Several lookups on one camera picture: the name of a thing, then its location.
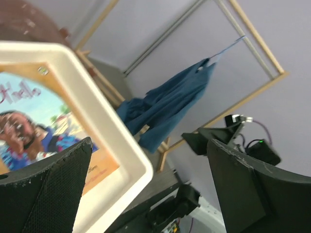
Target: floor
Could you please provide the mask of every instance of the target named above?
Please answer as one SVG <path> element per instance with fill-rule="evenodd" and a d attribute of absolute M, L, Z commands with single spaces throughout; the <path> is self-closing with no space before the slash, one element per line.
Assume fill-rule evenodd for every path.
<path fill-rule="evenodd" d="M 124 81 L 124 75 L 117 68 L 108 66 L 101 62 L 97 62 L 96 60 L 90 60 L 94 64 L 94 66 L 121 93 L 121 95 L 124 96 L 125 99 L 129 100 L 132 98 L 132 94 L 126 85 L 126 82 Z M 144 152 L 154 167 L 154 176 L 151 182 L 146 186 L 146 188 L 127 207 L 125 212 L 178 182 L 176 176 L 174 175 L 174 171 L 168 166 L 167 163 L 164 166 L 163 172 L 156 172 L 159 162 L 159 154 L 157 152 L 155 154 L 150 154 L 146 150 L 144 150 Z"/>

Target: blue jacket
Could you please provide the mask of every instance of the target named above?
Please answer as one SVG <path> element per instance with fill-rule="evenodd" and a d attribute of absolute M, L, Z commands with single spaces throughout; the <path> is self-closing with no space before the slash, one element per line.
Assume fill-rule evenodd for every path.
<path fill-rule="evenodd" d="M 204 59 L 181 71 L 147 92 L 145 98 L 133 98 L 120 105 L 117 113 L 132 135 L 144 125 L 149 126 L 139 140 L 143 148 L 155 152 L 187 110 L 203 96 L 215 67 L 215 63 L 207 66 L 208 61 L 209 58 Z"/>

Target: brown object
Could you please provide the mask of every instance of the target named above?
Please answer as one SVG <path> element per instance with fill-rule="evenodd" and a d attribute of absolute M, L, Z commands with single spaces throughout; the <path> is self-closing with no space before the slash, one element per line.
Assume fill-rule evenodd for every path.
<path fill-rule="evenodd" d="M 168 138 L 166 139 L 166 142 L 165 142 L 166 145 L 169 145 L 169 144 L 170 144 L 170 140 L 171 140 L 170 137 L 168 137 Z M 163 169 L 164 169 L 164 165 L 165 165 L 165 160 L 166 160 L 167 154 L 168 154 L 168 150 L 166 150 L 165 152 L 163 152 L 163 153 L 161 154 L 160 162 L 159 162 L 159 167 L 158 167 L 158 170 L 157 170 L 158 173 L 159 173 L 159 172 L 162 172 Z"/>
<path fill-rule="evenodd" d="M 61 28 L 59 30 L 59 33 L 62 35 L 62 37 L 64 39 L 66 39 L 67 37 L 71 36 L 67 28 Z"/>
<path fill-rule="evenodd" d="M 40 67 L 46 67 L 49 73 L 41 75 L 38 70 Z M 83 190 L 83 194 L 96 186 L 105 177 L 115 171 L 119 165 L 111 156 L 110 152 L 106 149 L 106 146 L 101 143 L 101 140 L 94 134 L 94 132 L 88 126 L 87 121 L 83 118 L 80 111 L 77 110 L 74 102 L 62 88 L 61 84 L 55 78 L 53 71 L 49 68 L 46 63 L 23 63 L 23 64 L 9 64 L 0 65 L 0 73 L 8 72 L 16 74 L 21 77 L 28 78 L 29 80 L 35 81 L 44 85 L 48 89 L 55 92 L 59 97 L 63 99 L 66 105 L 71 109 L 74 116 L 78 119 L 79 123 L 85 129 L 87 134 L 92 138 L 99 149 L 92 153 L 91 161 L 89 164 L 89 171 L 86 177 L 86 185 Z M 7 173 L 9 170 L 5 164 L 0 160 L 0 174 Z"/>
<path fill-rule="evenodd" d="M 0 1 L 0 40 L 53 42 L 69 46 L 56 24 L 23 0 Z"/>

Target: gray wall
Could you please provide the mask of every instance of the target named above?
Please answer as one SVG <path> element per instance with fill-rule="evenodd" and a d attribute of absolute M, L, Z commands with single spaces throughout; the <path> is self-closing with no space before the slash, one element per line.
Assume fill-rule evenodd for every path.
<path fill-rule="evenodd" d="M 309 67 L 311 2 L 291 0 L 239 1 L 283 67 L 291 74 L 236 113 L 264 122 L 283 161 L 279 167 L 311 176 L 308 150 L 311 125 Z M 212 1 L 204 3 L 128 77 L 136 96 L 157 87 L 182 69 L 211 56 L 238 38 Z M 203 98 L 172 133 L 173 141 L 191 132 L 267 81 L 243 43 L 221 59 Z M 265 137 L 257 125 L 244 130 L 248 140 Z M 218 206 L 207 158 L 195 156 L 183 145 L 170 158 L 184 180 L 191 180 L 206 199 Z"/>

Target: white object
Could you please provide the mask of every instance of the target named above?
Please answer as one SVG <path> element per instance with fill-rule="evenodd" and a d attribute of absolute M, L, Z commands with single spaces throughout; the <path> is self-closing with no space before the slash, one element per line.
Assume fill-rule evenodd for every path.
<path fill-rule="evenodd" d="M 70 49 L 50 43 L 0 42 L 0 64 L 41 62 L 49 65 L 120 165 L 81 198 L 74 223 L 74 233 L 104 232 L 150 182 L 152 165 Z"/>

